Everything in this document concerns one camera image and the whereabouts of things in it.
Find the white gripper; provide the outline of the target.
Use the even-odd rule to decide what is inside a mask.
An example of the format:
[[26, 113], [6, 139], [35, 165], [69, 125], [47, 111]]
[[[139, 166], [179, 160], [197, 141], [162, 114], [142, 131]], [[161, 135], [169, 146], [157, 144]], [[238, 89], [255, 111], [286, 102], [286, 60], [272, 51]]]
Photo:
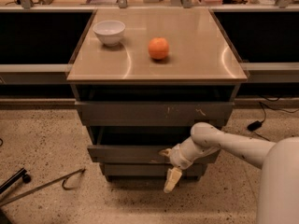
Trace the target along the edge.
[[191, 154], [192, 148], [188, 144], [177, 144], [172, 148], [159, 151], [159, 155], [167, 157], [169, 162], [174, 166], [167, 171], [164, 193], [170, 193], [182, 176], [181, 170], [186, 170], [193, 164]]

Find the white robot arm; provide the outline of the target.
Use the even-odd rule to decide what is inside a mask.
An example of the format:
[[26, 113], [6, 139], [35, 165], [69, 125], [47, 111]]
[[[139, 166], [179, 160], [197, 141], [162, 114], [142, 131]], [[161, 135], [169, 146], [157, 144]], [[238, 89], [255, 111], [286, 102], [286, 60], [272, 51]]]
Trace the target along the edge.
[[299, 138], [276, 143], [225, 133], [199, 122], [184, 142], [160, 152], [173, 165], [164, 192], [171, 192], [194, 161], [224, 150], [261, 170], [256, 224], [299, 224]]

